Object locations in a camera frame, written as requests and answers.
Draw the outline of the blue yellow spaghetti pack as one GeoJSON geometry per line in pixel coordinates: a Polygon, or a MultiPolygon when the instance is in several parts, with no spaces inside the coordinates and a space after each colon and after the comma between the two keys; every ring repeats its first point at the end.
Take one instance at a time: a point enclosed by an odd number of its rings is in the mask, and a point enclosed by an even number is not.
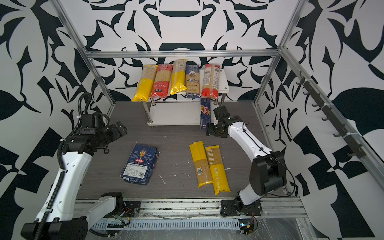
{"type": "Polygon", "coordinates": [[[186,65],[186,98],[200,98],[200,67],[186,65]]]}

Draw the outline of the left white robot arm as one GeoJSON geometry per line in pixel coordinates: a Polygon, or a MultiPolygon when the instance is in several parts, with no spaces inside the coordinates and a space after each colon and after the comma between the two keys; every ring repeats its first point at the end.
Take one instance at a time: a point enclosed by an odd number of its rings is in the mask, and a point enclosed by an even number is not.
{"type": "Polygon", "coordinates": [[[103,194],[84,211],[75,213],[75,202],[98,149],[108,153],[108,145],[127,134],[121,122],[106,126],[100,113],[80,116],[74,131],[58,147],[59,171],[46,203],[32,223],[24,224],[21,235],[27,240],[84,240],[88,231],[106,215],[116,215],[125,207],[122,193],[103,194]]]}

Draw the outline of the small clear spaghetti pack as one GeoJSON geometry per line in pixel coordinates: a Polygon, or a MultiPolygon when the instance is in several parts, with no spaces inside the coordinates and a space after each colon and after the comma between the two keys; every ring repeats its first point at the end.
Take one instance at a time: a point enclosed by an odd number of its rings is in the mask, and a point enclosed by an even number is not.
{"type": "Polygon", "coordinates": [[[198,187],[201,188],[205,185],[212,184],[213,178],[206,155],[204,142],[199,141],[191,144],[190,151],[196,170],[198,187]]]}

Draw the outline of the blue Barilla pasta pack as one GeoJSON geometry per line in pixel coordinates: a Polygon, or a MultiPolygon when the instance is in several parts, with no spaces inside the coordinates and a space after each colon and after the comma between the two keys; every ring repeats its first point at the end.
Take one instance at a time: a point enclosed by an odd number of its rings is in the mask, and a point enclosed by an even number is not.
{"type": "Polygon", "coordinates": [[[131,184],[148,185],[158,158],[158,148],[136,144],[121,172],[121,178],[131,184]]]}

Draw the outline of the yellow spaghetti pack underneath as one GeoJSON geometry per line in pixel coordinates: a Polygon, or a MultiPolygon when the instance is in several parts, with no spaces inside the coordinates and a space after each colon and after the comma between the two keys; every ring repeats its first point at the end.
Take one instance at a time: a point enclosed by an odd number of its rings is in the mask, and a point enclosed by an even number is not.
{"type": "Polygon", "coordinates": [[[146,65],[143,67],[140,80],[138,81],[133,102],[148,102],[154,85],[158,65],[146,65]]]}

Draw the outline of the yellow brown spaghetti pack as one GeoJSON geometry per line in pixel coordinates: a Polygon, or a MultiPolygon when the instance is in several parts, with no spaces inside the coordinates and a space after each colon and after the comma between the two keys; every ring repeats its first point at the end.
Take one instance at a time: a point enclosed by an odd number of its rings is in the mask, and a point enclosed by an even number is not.
{"type": "Polygon", "coordinates": [[[176,60],[173,63],[170,95],[176,95],[187,90],[186,81],[186,59],[176,60]]]}

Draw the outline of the dark blue pasta pack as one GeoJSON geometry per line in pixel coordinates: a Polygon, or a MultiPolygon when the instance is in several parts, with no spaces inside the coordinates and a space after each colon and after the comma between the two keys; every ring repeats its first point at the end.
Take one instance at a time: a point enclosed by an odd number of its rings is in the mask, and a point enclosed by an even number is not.
{"type": "Polygon", "coordinates": [[[201,98],[201,129],[206,129],[211,123],[211,100],[201,98]]]}

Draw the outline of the red ended spaghetti pack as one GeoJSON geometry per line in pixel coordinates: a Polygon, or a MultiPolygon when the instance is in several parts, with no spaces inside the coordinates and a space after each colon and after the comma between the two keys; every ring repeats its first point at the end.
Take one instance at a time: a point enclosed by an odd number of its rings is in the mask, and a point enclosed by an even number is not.
{"type": "Polygon", "coordinates": [[[205,66],[203,90],[201,97],[217,100],[219,98],[220,66],[208,64],[205,66]]]}

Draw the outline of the red yellow spaghetti pack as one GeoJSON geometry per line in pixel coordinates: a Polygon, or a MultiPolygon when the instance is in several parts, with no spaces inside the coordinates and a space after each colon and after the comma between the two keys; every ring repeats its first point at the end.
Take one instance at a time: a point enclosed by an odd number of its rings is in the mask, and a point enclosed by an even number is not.
{"type": "Polygon", "coordinates": [[[156,73],[153,89],[150,97],[155,99],[164,99],[168,96],[169,85],[171,81],[173,65],[159,65],[156,73]]]}

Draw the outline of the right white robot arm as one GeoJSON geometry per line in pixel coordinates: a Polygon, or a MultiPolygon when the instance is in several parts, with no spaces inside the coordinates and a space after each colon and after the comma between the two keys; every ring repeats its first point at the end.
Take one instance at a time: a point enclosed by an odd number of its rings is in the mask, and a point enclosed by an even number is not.
{"type": "Polygon", "coordinates": [[[225,106],[214,109],[218,123],[208,126],[206,135],[219,138],[231,137],[249,157],[252,166],[249,184],[229,204],[222,204],[221,215],[241,216],[259,214],[260,200],[287,184],[287,168],[281,152],[274,152],[259,141],[243,120],[232,116],[225,106]]]}

